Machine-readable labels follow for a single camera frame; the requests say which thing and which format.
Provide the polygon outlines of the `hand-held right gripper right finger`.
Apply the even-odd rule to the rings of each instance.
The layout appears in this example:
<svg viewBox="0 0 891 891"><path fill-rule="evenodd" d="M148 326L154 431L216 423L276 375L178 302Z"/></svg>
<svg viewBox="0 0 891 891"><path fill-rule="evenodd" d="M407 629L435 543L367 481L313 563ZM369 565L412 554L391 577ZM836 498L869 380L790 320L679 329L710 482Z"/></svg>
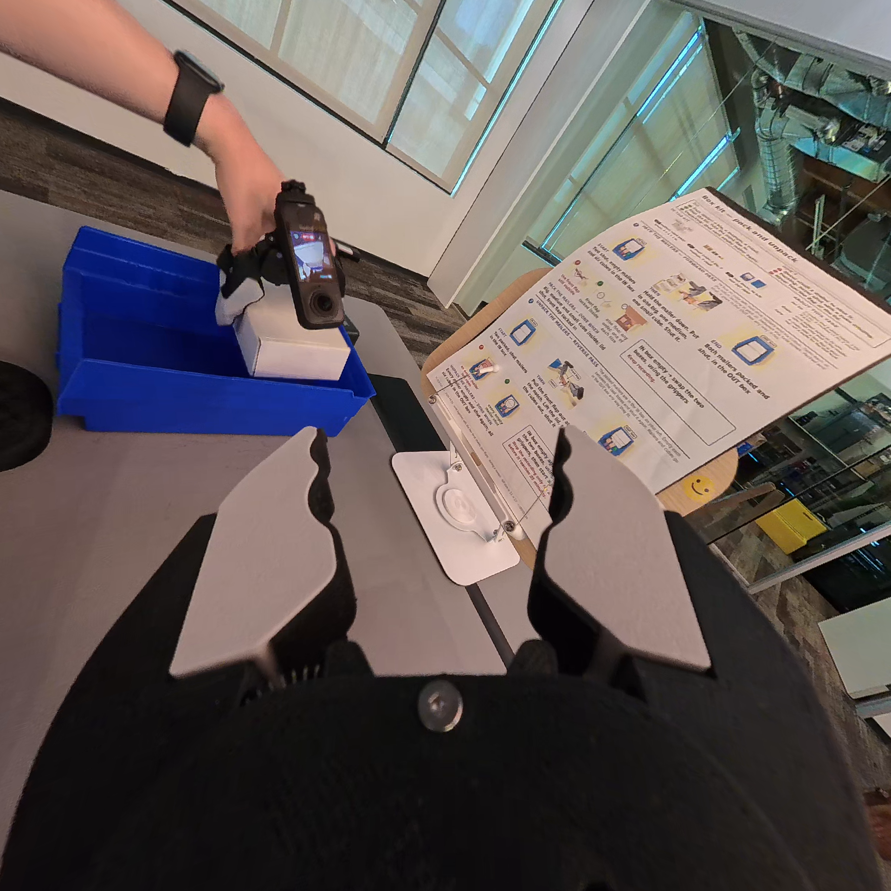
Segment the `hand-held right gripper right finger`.
<svg viewBox="0 0 891 891"><path fill-rule="evenodd" d="M552 483L528 615L558 671L609 681L640 658L706 673L707 643L659 500L574 426L559 433Z"/></svg>

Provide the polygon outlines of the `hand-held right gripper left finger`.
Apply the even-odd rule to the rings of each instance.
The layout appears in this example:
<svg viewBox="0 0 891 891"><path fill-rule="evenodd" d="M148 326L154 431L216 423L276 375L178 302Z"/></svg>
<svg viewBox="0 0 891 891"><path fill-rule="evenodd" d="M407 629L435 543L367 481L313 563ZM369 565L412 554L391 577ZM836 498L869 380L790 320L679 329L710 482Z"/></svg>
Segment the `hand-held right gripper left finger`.
<svg viewBox="0 0 891 891"><path fill-rule="evenodd" d="M328 438L306 428L221 503L170 665L187 677L242 663L273 684L321 669L357 601L332 524Z"/></svg>

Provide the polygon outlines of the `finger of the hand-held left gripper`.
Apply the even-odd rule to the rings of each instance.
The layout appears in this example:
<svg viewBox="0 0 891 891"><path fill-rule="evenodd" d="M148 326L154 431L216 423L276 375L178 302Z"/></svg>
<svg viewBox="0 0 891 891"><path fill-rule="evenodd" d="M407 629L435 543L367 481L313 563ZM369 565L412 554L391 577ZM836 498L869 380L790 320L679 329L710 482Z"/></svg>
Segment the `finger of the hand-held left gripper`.
<svg viewBox="0 0 891 891"><path fill-rule="evenodd" d="M234 277L219 274L219 292L215 305L215 320L220 327L234 324L244 311L265 295L261 279L253 276Z"/></svg>

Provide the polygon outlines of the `white cardboard box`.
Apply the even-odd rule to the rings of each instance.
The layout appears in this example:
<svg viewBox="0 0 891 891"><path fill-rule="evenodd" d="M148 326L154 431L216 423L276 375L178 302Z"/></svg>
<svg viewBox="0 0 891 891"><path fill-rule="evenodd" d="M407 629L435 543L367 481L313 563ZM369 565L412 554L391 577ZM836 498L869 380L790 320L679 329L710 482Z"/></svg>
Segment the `white cardboard box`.
<svg viewBox="0 0 891 891"><path fill-rule="evenodd" d="M235 321L248 375L264 380L337 381L352 345L343 331L305 329L293 309L249 306Z"/></svg>

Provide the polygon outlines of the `blue plastic bin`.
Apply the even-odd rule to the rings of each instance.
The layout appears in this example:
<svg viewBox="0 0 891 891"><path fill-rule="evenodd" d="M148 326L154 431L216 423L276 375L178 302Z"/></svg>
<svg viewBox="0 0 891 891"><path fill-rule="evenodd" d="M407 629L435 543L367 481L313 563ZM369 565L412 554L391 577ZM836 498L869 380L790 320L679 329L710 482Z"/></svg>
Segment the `blue plastic bin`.
<svg viewBox="0 0 891 891"><path fill-rule="evenodd" d="M58 414L94 431L337 436L375 395L355 347L333 382L251 377L213 318L217 267L82 226L62 268Z"/></svg>

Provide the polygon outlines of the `person's left forearm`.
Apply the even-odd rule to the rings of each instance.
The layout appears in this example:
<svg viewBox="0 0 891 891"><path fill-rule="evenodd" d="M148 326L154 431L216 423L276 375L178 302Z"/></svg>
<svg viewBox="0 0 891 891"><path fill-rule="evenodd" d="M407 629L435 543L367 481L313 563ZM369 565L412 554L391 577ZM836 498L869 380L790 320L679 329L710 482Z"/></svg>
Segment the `person's left forearm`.
<svg viewBox="0 0 891 891"><path fill-rule="evenodd" d="M161 124L178 68L116 2L3 1L2 53Z"/></svg>

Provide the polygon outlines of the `person's left hand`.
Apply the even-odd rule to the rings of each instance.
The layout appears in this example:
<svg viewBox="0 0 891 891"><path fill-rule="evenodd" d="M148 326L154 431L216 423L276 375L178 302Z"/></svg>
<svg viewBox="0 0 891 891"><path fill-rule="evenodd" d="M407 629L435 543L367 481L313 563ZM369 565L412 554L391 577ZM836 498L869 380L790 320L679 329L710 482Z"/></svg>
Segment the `person's left hand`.
<svg viewBox="0 0 891 891"><path fill-rule="evenodd" d="M232 252L245 253L275 228L275 201L283 174L224 95L207 100L197 144L215 166L217 188L231 228Z"/></svg>

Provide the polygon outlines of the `dark grey strip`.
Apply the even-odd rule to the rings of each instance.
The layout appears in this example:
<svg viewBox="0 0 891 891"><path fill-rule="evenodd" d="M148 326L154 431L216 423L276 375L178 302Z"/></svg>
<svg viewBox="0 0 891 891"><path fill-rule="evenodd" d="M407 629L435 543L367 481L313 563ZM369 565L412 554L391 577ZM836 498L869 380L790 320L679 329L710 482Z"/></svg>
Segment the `dark grey strip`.
<svg viewBox="0 0 891 891"><path fill-rule="evenodd" d="M514 659L514 650L498 623L495 613L486 601L484 593L478 584L468 585L465 590L504 667L509 668Z"/></svg>

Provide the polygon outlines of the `large window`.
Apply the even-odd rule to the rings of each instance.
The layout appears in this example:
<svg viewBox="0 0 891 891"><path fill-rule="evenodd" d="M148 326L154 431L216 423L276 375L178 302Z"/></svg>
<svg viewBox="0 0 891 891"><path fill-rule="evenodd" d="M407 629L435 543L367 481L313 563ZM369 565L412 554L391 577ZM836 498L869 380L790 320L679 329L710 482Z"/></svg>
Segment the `large window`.
<svg viewBox="0 0 891 891"><path fill-rule="evenodd" d="M562 2L172 5L454 194Z"/></svg>

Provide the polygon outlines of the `yellow crate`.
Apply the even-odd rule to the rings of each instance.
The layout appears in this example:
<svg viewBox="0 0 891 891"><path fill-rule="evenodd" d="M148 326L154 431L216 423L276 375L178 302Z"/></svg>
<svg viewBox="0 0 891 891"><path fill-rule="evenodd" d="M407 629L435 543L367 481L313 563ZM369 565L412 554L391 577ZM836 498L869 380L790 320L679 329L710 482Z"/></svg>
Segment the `yellow crate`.
<svg viewBox="0 0 891 891"><path fill-rule="evenodd" d="M797 498L764 513L754 523L786 555L792 555L829 531L829 527Z"/></svg>

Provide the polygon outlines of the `black mat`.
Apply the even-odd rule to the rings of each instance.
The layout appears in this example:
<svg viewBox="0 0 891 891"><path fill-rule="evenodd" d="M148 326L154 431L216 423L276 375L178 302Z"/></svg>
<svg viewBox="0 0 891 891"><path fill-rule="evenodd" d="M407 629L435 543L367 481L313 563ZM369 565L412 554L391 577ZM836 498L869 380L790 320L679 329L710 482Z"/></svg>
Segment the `black mat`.
<svg viewBox="0 0 891 891"><path fill-rule="evenodd" d="M373 408L395 452L441 452L446 447L405 379L370 374Z"/></svg>

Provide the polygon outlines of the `instruction poster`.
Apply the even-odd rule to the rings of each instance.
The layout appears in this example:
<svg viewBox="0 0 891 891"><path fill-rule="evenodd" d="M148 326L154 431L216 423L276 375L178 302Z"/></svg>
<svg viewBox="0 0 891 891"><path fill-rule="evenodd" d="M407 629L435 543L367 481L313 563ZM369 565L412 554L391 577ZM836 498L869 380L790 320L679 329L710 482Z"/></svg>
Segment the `instruction poster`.
<svg viewBox="0 0 891 891"><path fill-rule="evenodd" d="M706 188L606 229L427 373L504 501L583 431L657 494L889 358L889 311Z"/></svg>

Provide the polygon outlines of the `black round pad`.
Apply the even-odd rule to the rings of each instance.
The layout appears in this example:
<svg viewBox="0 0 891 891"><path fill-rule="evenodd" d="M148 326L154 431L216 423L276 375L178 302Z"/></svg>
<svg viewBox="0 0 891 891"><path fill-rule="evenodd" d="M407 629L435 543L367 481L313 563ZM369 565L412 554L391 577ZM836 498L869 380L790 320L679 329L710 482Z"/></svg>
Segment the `black round pad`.
<svg viewBox="0 0 891 891"><path fill-rule="evenodd" d="M54 403L45 382L28 369L1 362L1 471L36 459L50 443Z"/></svg>

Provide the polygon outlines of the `white desk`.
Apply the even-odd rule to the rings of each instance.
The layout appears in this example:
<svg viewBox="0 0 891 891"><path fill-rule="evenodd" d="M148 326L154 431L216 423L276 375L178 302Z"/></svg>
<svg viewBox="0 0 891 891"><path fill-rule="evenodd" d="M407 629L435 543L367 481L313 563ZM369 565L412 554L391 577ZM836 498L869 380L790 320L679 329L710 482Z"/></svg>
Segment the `white desk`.
<svg viewBox="0 0 891 891"><path fill-rule="evenodd" d="M849 696L889 691L889 598L823 620L819 630Z"/></svg>

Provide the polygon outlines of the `silver air duct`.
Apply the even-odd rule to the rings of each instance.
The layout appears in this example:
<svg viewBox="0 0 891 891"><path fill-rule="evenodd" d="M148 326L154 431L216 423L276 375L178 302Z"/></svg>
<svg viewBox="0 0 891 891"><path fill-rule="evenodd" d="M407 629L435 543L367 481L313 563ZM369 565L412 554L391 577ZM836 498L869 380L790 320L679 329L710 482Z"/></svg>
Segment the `silver air duct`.
<svg viewBox="0 0 891 891"><path fill-rule="evenodd" d="M827 61L740 28L733 34L751 61L750 86L755 106L755 138L761 161L765 201L759 214L777 227L798 203L794 144L798 140L834 142L841 126L837 110L820 114L796 105L796 95L817 97L820 91L814 66Z"/></svg>

